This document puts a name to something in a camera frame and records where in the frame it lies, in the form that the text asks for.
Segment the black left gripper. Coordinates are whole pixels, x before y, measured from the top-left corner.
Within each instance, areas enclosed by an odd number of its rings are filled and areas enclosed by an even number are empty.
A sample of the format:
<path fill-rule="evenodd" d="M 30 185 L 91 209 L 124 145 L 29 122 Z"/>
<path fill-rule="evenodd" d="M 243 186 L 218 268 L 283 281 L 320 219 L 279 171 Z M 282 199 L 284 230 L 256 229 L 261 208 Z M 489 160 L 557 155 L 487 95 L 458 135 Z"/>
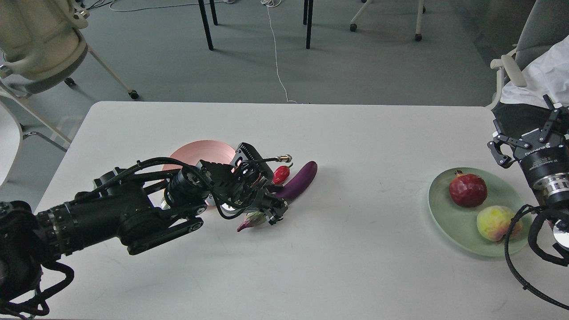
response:
<path fill-rule="evenodd" d="M 270 162 L 277 156 L 262 156 L 252 144 L 242 142 L 230 164 L 200 160 L 196 177 L 222 212 L 259 210 L 270 225 L 283 219 L 287 202 L 279 198 L 283 184 L 272 184 Z"/>

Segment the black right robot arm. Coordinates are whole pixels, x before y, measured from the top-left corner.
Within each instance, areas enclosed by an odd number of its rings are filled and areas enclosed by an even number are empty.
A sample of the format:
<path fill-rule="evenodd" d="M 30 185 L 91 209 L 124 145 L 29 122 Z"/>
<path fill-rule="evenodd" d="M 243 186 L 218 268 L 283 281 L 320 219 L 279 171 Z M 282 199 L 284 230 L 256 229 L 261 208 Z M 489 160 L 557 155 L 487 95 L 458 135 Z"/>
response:
<path fill-rule="evenodd" d="M 519 163 L 539 207 L 529 229 L 528 243 L 543 260 L 563 267 L 568 265 L 568 108 L 555 107 L 551 98 L 543 99 L 549 108 L 544 124 L 519 138 L 501 132 L 494 121 L 496 134 L 487 146 L 496 164 L 509 168 Z M 554 256 L 543 251 L 537 243 L 539 231 L 547 221 L 555 238 Z"/>

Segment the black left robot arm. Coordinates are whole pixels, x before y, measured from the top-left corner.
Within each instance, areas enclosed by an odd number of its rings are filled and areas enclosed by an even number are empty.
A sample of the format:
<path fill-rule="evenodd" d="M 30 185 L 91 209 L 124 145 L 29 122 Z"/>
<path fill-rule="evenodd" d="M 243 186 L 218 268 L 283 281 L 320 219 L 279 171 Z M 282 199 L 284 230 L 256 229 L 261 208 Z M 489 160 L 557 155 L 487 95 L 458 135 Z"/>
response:
<path fill-rule="evenodd" d="M 35 290 L 43 268 L 65 279 L 30 302 L 65 288 L 73 271 L 58 262 L 63 255 L 114 237 L 130 255 L 140 254 L 199 229 L 210 205 L 227 220 L 259 211 L 276 223 L 287 203 L 272 192 L 268 162 L 291 161 L 290 155 L 262 158 L 241 143 L 229 164 L 156 157 L 115 168 L 94 180 L 92 191 L 36 214 L 25 202 L 1 202 L 1 304 Z"/>

